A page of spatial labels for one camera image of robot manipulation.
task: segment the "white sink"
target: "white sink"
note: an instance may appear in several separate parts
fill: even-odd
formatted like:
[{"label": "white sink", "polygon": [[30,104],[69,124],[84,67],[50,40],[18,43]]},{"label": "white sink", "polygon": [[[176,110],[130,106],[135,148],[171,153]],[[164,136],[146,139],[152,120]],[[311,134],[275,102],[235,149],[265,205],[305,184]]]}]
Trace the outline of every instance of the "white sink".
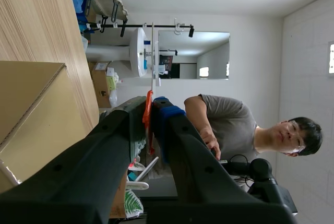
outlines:
[{"label": "white sink", "polygon": [[133,74],[142,77],[147,73],[144,69],[144,40],[146,40],[144,30],[137,28],[132,32],[130,46],[89,45],[86,57],[88,61],[94,62],[130,61]]}]

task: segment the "tiled wall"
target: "tiled wall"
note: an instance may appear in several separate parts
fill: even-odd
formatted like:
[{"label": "tiled wall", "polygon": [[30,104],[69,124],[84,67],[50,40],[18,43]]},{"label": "tiled wall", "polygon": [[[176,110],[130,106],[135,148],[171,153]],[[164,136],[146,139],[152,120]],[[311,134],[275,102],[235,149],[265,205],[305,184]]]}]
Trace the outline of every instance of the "tiled wall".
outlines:
[{"label": "tiled wall", "polygon": [[334,77],[327,75],[333,40],[334,0],[317,0],[284,19],[279,118],[310,117],[324,131],[317,154],[277,159],[277,180],[290,191],[302,224],[334,223]]}]

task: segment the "cardboard box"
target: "cardboard box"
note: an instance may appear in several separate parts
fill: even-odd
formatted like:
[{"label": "cardboard box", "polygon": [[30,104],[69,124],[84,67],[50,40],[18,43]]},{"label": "cardboard box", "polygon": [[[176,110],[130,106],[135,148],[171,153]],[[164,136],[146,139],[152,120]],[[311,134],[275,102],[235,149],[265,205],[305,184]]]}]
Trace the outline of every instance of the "cardboard box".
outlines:
[{"label": "cardboard box", "polygon": [[92,71],[94,70],[95,65],[96,65],[96,62],[90,62],[90,61],[88,62],[89,73],[92,79],[93,79]]},{"label": "cardboard box", "polygon": [[0,61],[0,90],[0,160],[17,180],[86,136],[65,64]]},{"label": "cardboard box", "polygon": [[126,218],[124,201],[125,201],[125,186],[126,186],[127,170],[123,175],[120,185],[114,197],[113,205],[109,215],[110,219]]},{"label": "cardboard box", "polygon": [[100,108],[111,108],[109,95],[111,90],[116,89],[116,82],[110,72],[110,62],[97,62],[92,70],[96,98]]},{"label": "cardboard box", "polygon": [[97,62],[92,71],[96,99],[100,108],[111,107],[109,103],[110,88],[106,80],[106,70],[108,64],[109,62]]}]

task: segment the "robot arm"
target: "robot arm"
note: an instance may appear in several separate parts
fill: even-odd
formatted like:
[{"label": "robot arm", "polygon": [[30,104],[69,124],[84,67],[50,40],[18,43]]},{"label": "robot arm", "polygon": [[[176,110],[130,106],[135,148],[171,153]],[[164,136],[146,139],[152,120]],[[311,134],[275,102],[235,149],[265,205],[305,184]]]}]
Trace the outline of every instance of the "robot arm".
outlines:
[{"label": "robot arm", "polygon": [[[86,138],[1,194],[0,222],[107,223],[121,177],[136,156],[136,142],[145,137],[145,101],[137,97],[113,111]],[[184,112],[166,98],[154,101],[151,120],[180,202],[150,209],[147,223],[296,223],[286,205],[240,189]]]}]

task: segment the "man's hand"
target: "man's hand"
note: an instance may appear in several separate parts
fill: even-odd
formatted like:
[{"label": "man's hand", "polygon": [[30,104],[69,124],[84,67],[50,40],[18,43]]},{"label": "man's hand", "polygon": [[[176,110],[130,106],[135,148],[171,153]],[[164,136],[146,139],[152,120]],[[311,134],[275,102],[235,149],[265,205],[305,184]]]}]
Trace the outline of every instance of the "man's hand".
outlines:
[{"label": "man's hand", "polygon": [[214,149],[216,152],[216,159],[220,160],[220,148],[219,144],[217,142],[217,139],[211,129],[211,127],[205,127],[199,132],[200,136],[204,140],[205,144],[207,144],[207,147],[211,150]]}]

